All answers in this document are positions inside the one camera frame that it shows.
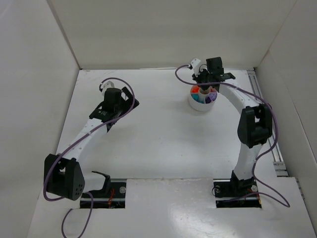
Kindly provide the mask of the lavender square lego plate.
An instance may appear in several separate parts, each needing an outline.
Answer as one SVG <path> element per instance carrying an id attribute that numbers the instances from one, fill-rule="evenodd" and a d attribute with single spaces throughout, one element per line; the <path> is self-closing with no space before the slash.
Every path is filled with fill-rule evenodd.
<path id="1" fill-rule="evenodd" d="M 209 98 L 210 98 L 212 101 L 215 101 L 216 98 L 217 98 L 217 92 L 210 92 Z"/>

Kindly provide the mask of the orange round lego piece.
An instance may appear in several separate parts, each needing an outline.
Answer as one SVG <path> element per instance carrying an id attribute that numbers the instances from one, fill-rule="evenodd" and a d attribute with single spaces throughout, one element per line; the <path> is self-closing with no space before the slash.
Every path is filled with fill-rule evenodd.
<path id="1" fill-rule="evenodd" d="M 190 90 L 191 94 L 199 94 L 200 88 L 199 86 L 193 86 Z"/>

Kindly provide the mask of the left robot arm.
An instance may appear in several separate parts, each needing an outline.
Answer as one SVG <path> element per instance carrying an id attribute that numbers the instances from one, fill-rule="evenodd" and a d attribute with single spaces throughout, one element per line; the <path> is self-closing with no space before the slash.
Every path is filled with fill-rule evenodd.
<path id="1" fill-rule="evenodd" d="M 61 199 L 77 200 L 83 193 L 104 196 L 111 191 L 110 176 L 98 171 L 84 172 L 89 152 L 114 124 L 139 105 L 131 87 L 109 87 L 104 99 L 89 115 L 83 129 L 61 153 L 49 154 L 44 162 L 43 196 L 56 195 Z"/>

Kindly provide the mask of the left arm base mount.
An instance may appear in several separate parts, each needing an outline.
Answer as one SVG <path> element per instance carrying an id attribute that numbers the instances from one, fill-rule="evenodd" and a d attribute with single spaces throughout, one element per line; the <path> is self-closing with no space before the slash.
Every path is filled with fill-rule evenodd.
<path id="1" fill-rule="evenodd" d="M 124 209 L 127 180 L 111 178 L 109 175 L 92 171 L 84 174 L 84 193 L 80 197 L 80 208 L 90 208 L 91 198 L 96 209 Z"/>

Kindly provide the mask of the teal long lego brick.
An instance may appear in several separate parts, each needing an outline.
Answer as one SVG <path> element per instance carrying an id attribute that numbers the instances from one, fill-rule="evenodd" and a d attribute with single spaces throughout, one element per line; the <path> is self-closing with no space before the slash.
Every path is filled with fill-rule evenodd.
<path id="1" fill-rule="evenodd" d="M 201 103 L 201 104 L 204 103 L 204 101 L 199 98 L 198 94 L 192 94 L 191 97 L 193 98 L 194 101 L 196 101 L 198 103 Z"/>

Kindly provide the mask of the dark purple lego brick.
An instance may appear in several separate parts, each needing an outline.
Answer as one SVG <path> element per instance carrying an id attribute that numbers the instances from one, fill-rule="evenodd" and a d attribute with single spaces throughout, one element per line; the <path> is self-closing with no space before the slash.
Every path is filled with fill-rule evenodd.
<path id="1" fill-rule="evenodd" d="M 210 103 L 214 102 L 215 99 L 216 99 L 216 98 L 207 96 L 207 97 L 205 98 L 205 104 L 210 104 Z"/>

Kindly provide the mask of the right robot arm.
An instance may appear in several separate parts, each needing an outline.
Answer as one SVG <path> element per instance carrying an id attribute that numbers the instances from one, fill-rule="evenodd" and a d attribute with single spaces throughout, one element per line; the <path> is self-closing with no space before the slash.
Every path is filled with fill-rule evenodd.
<path id="1" fill-rule="evenodd" d="M 240 87 L 232 73 L 225 73 L 220 57 L 210 58 L 203 64 L 199 59 L 190 62 L 193 80 L 204 91 L 213 87 L 223 95 L 240 114 L 237 135 L 241 142 L 237 164 L 232 171 L 231 181 L 251 183 L 255 177 L 253 167 L 257 157 L 272 136 L 272 112 L 270 107 Z"/>

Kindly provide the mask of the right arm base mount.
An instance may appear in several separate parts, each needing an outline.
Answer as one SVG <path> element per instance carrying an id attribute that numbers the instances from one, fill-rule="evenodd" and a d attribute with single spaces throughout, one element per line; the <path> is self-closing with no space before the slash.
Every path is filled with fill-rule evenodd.
<path id="1" fill-rule="evenodd" d="M 216 208 L 261 208 L 261 200 L 255 191 L 249 188 L 235 190 L 230 181 L 215 180 L 212 194 L 215 196 Z"/>

